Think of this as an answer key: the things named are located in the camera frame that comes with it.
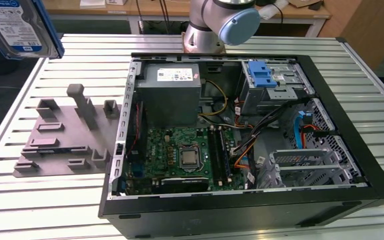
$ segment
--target wooden desk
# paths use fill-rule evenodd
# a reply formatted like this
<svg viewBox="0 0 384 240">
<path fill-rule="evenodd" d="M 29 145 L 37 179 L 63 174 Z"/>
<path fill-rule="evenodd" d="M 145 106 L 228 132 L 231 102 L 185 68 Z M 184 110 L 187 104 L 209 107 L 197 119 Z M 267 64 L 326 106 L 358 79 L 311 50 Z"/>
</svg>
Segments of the wooden desk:
<svg viewBox="0 0 384 240">
<path fill-rule="evenodd" d="M 128 0 L 125 5 L 107 5 L 105 8 L 80 9 L 80 0 L 43 0 L 45 8 L 55 20 L 125 20 L 129 22 L 132 34 L 140 34 L 139 28 L 139 1 L 144 21 L 163 21 L 163 11 L 157 0 Z M 189 0 L 165 0 L 171 21 L 189 21 Z M 310 25 L 306 37 L 316 37 L 331 13 L 324 7 L 319 11 L 307 7 L 296 8 L 288 5 L 283 10 L 284 24 Z M 282 15 L 264 20 L 264 24 L 279 24 Z"/>
<path fill-rule="evenodd" d="M 81 0 L 43 0 L 51 15 L 128 15 L 135 1 L 128 0 L 125 5 L 105 5 L 105 8 L 80 9 Z"/>
<path fill-rule="evenodd" d="M 161 16 L 161 6 L 159 0 L 129 0 L 133 2 L 131 5 L 129 14 L 139 15 L 136 1 L 139 1 L 140 11 L 143 16 Z M 189 0 L 165 0 L 167 10 L 169 16 L 189 16 Z M 282 9 L 286 19 L 330 19 L 331 13 L 324 7 L 318 11 L 308 9 L 307 7 L 296 8 L 294 5 L 288 5 Z M 282 18 L 282 14 L 276 14 L 275 18 Z"/>
</svg>

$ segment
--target orange wire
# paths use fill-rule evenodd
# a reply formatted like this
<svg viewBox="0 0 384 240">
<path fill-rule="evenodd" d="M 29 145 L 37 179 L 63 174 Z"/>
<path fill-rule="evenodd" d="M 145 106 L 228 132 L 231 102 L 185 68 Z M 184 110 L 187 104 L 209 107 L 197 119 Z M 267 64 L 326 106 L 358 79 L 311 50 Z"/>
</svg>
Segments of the orange wire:
<svg viewBox="0 0 384 240">
<path fill-rule="evenodd" d="M 312 124 L 308 124 L 308 125 L 304 125 L 303 128 L 314 128 L 314 130 L 322 130 L 318 126 L 312 125 Z M 303 148 L 307 147 L 307 139 L 306 139 L 307 135 L 304 132 L 300 133 L 300 140 L 302 140 L 302 146 Z"/>
<path fill-rule="evenodd" d="M 235 162 L 235 164 L 233 164 L 233 167 L 235 167 L 235 168 L 247 168 L 245 166 L 239 165 L 239 163 L 240 163 L 243 157 L 245 156 L 245 154 L 248 153 L 248 151 L 251 150 L 251 148 L 253 147 L 255 142 L 256 142 L 256 140 L 252 142 L 252 144 L 249 145 L 249 147 L 245 149 L 245 151 L 243 152 L 243 154 L 239 156 L 239 158 L 237 158 L 237 160 L 236 160 L 236 162 Z"/>
<path fill-rule="evenodd" d="M 236 116 L 235 116 L 235 127 L 243 128 L 244 125 L 240 125 L 240 124 L 239 124 L 239 118 L 240 118 L 240 116 L 236 115 Z M 253 128 L 253 125 L 248 124 L 247 127 L 252 129 L 252 128 Z"/>
</svg>

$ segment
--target sticker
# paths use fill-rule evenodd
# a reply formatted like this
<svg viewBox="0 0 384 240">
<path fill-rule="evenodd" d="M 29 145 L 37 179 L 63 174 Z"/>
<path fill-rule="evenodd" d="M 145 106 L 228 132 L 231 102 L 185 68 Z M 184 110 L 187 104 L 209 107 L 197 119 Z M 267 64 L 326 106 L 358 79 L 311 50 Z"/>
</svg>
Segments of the sticker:
<svg viewBox="0 0 384 240">
<path fill-rule="evenodd" d="M 266 158 L 263 156 L 259 157 L 256 164 L 264 164 Z"/>
<path fill-rule="evenodd" d="M 280 80 L 284 81 L 284 75 L 283 74 L 274 74 L 272 78 L 274 78 L 275 81 L 280 81 Z"/>
<path fill-rule="evenodd" d="M 248 172 L 247 178 L 248 178 L 248 180 L 251 181 L 251 183 L 255 184 L 255 176 L 252 175 L 251 172 Z"/>
<path fill-rule="evenodd" d="M 241 108 L 239 106 L 235 107 L 235 115 L 241 115 Z"/>
<path fill-rule="evenodd" d="M 107 4 L 119 4 L 119 5 L 124 5 L 124 1 L 123 1 L 123 0 L 107 0 Z"/>
<path fill-rule="evenodd" d="M 24 9 L 16 0 L 0 0 L 0 34 L 17 51 L 39 52 L 43 44 L 23 14 Z"/>
<path fill-rule="evenodd" d="M 107 11 L 108 14 L 127 14 L 125 11 Z"/>
<path fill-rule="evenodd" d="M 193 81 L 192 68 L 160 68 L 156 80 L 159 82 Z"/>
</svg>

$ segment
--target hard drive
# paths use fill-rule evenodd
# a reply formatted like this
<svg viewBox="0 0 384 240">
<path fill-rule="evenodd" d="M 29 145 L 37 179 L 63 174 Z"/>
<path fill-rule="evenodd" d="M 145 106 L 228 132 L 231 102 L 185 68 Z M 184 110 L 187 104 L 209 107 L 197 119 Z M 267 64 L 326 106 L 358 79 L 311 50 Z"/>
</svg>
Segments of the hard drive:
<svg viewBox="0 0 384 240">
<path fill-rule="evenodd" d="M 63 57 L 41 0 L 0 0 L 0 51 L 8 59 Z"/>
</svg>

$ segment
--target power supply label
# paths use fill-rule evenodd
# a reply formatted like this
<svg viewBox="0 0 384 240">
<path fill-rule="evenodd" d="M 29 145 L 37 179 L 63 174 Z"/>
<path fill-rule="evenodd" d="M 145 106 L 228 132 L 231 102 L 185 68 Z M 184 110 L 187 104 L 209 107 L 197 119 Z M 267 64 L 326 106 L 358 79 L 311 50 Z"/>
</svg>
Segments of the power supply label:
<svg viewBox="0 0 384 240">
<path fill-rule="evenodd" d="M 157 70 L 157 81 L 193 81 L 192 68 L 160 68 Z"/>
</svg>

